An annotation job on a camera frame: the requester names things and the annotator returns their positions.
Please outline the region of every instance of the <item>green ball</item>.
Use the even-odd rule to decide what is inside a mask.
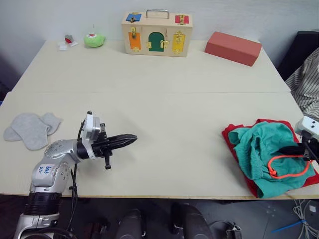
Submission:
[[[84,37],[84,44],[89,47],[99,47],[104,43],[105,37],[100,34],[89,33]]]

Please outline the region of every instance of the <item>orange cable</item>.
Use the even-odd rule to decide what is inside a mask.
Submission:
[[[300,176],[303,176],[309,169],[309,166],[311,164],[310,161],[307,162],[307,165],[306,165],[305,169],[301,173],[297,173],[297,174],[287,174],[287,175],[283,175],[283,176],[277,176],[277,172],[271,167],[272,162],[275,161],[276,159],[280,159],[280,158],[303,158],[303,157],[304,157],[303,155],[280,155],[280,156],[273,157],[268,162],[268,170],[269,170],[270,176],[272,178],[275,178],[275,179],[283,179],[283,178],[288,178],[288,177],[300,177]]]

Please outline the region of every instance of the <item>blue cable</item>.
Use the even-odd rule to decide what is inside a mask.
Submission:
[[[274,231],[272,231],[271,233],[280,232],[280,231],[282,231],[282,230],[284,230],[284,229],[292,228],[292,227],[294,227],[294,226],[296,226],[296,225],[303,224],[303,223],[305,223],[305,222],[306,222],[305,220],[301,220],[301,221],[299,221],[299,222],[297,222],[297,223],[290,224],[290,225],[285,226],[285,227],[283,227],[283,228],[279,228],[279,229],[277,229],[277,230],[274,230]]]

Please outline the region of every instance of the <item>green towel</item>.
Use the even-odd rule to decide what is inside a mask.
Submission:
[[[261,122],[252,128],[237,128],[228,134],[234,147],[239,166],[244,174],[258,186],[259,198],[279,196],[286,191],[300,188],[307,178],[314,176],[312,166],[306,174],[300,177],[273,179],[269,175],[267,164],[272,157],[281,155],[278,150],[286,146],[297,145],[293,133],[283,123]],[[277,159],[272,168],[278,176],[300,173],[305,169],[306,163],[300,158]]]

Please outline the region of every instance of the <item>white table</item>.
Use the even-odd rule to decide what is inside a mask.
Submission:
[[[204,52],[192,41],[187,57],[124,53],[122,41],[58,51],[46,42],[15,86],[16,92],[290,92],[264,49],[250,67]]]
[[[102,159],[79,164],[81,197],[254,199],[221,132],[230,123],[251,125],[258,118],[294,125],[303,116],[290,93],[13,92],[0,107],[0,134],[21,112],[53,112],[63,122],[49,142],[75,138],[87,110],[106,123],[109,136],[132,133],[138,140],[114,150],[111,170]],[[44,149],[29,151],[21,141],[0,139],[0,152],[0,193],[28,194]],[[278,199],[318,198],[318,192],[313,185]]]

